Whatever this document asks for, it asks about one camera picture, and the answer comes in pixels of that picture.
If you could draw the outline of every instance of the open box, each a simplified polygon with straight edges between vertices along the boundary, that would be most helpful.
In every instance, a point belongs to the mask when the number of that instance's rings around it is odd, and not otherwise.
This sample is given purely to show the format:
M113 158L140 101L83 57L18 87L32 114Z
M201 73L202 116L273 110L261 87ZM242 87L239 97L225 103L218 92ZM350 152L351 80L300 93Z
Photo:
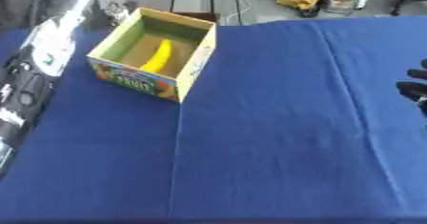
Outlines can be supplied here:
M172 49L158 72L141 70L164 39ZM88 54L96 75L142 92L182 102L216 47L216 23L137 9Z

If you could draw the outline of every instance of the hand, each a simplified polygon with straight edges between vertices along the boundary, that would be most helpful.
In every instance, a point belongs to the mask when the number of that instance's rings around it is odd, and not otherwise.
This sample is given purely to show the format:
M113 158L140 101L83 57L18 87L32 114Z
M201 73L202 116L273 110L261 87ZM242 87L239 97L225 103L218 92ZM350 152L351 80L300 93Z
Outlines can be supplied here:
M427 60L421 61L424 69L409 69L408 75L413 78L427 80ZM427 85L416 82L397 82L400 94L417 102L418 106L427 115Z

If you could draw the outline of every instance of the table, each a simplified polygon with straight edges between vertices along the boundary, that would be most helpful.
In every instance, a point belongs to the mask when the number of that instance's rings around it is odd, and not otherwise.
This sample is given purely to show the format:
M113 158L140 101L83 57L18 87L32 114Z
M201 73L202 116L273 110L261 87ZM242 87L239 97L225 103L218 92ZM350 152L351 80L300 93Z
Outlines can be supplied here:
M107 33L82 35L0 182L0 218L426 217L426 118L394 85L427 56L426 22L220 27L181 107L95 78L84 55ZM1 35L0 60L25 35Z

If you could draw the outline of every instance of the banana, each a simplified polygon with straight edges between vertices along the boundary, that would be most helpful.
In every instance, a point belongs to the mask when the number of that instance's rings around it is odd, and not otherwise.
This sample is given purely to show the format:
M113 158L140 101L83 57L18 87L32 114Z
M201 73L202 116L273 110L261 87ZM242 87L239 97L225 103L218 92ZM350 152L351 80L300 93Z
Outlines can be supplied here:
M172 41L170 39L164 39L155 55L145 65L141 66L140 69L153 73L159 72L165 67L171 57L171 53Z

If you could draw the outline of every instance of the tripod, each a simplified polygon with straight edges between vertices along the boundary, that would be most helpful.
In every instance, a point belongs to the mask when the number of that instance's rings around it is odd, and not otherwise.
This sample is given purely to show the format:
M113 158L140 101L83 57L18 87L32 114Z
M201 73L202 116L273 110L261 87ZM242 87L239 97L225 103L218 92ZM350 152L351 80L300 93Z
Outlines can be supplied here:
M171 1L170 12L173 12L175 1L176 0ZM235 0L235 5L236 5L236 9L237 9L238 22L239 22L240 26L242 26L243 21L242 21L241 10L240 10L240 1ZM215 13L215 0L211 0L211 12L210 13L180 12L180 14L189 15L191 17L205 19L205 20L209 20L209 21L213 21L213 22L217 22L219 19L218 14Z

